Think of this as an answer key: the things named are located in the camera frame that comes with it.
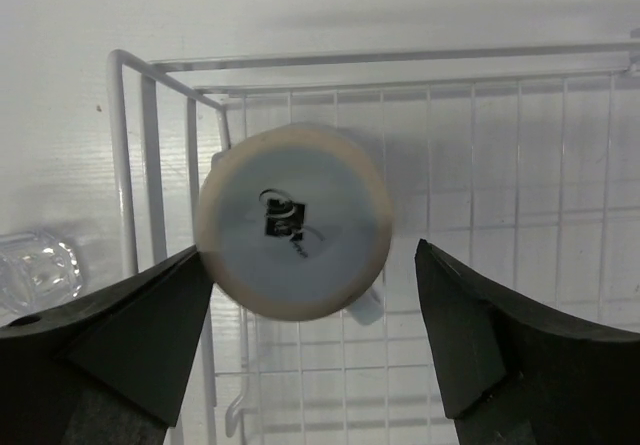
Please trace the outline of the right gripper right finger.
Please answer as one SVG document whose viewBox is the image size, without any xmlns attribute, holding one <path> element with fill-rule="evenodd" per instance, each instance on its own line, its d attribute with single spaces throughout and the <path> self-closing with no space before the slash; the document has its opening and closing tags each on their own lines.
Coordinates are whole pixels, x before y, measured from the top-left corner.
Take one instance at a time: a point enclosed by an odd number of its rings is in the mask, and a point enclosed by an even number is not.
<svg viewBox="0 0 640 445">
<path fill-rule="evenodd" d="M 420 310 L 462 444 L 635 444 L 639 336 L 543 305 L 420 241 Z"/>
</svg>

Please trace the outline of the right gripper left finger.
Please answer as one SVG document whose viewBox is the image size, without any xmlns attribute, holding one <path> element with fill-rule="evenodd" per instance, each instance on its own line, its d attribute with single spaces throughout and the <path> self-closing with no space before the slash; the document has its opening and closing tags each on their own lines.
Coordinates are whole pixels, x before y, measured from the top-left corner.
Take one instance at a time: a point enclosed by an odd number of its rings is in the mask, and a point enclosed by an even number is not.
<svg viewBox="0 0 640 445">
<path fill-rule="evenodd" d="M 180 415 L 212 286 L 190 247 L 3 326 L 2 443 L 163 443 Z"/>
</svg>

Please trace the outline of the clear faceted glass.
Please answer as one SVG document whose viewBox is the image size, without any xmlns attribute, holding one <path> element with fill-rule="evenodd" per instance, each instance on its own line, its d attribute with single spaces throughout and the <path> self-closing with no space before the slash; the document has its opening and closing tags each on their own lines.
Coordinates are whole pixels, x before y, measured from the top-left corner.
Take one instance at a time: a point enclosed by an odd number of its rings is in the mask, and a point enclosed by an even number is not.
<svg viewBox="0 0 640 445">
<path fill-rule="evenodd" d="M 1 237 L 1 307 L 27 315 L 77 298 L 85 280 L 73 247 L 46 232 Z"/>
</svg>

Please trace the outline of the grey-blue ceramic cup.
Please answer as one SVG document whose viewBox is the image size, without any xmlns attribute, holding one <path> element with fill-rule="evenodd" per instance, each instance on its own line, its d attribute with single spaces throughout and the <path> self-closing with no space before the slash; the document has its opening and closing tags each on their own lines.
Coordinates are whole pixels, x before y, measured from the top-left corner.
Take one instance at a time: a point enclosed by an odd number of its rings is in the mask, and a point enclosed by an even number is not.
<svg viewBox="0 0 640 445">
<path fill-rule="evenodd" d="M 393 210 L 381 171 L 350 136 L 292 123 L 212 157 L 195 244 L 214 283 L 265 318 L 304 322 L 348 312 L 380 320 L 375 288 Z"/>
</svg>

